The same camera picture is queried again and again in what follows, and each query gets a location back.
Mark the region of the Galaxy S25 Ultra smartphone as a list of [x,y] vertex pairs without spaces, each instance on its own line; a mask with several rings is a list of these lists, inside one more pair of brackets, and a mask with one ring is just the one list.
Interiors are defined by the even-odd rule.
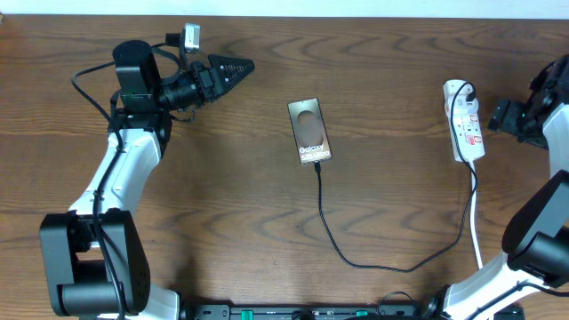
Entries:
[[318,98],[290,102],[289,117],[301,164],[333,158]]

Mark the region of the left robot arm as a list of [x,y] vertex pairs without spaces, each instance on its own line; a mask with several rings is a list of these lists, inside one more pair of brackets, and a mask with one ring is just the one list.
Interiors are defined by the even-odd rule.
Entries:
[[[53,312],[82,319],[190,319],[175,291],[154,284],[134,223],[142,191],[159,165],[181,111],[194,111],[230,92],[254,71],[252,60],[210,55],[189,61],[182,37],[162,44],[119,44],[111,67],[120,84],[103,111],[108,148],[85,192],[64,213],[44,217],[40,230]],[[160,75],[156,57],[177,69]]]

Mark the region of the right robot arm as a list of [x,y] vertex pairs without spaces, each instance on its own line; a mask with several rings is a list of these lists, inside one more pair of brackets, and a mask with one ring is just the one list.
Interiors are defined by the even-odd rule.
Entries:
[[443,287],[424,319],[490,319],[535,292],[567,297],[568,58],[550,62],[532,80],[525,102],[501,100],[488,123],[520,143],[549,153],[550,178],[512,217],[501,253],[466,280]]

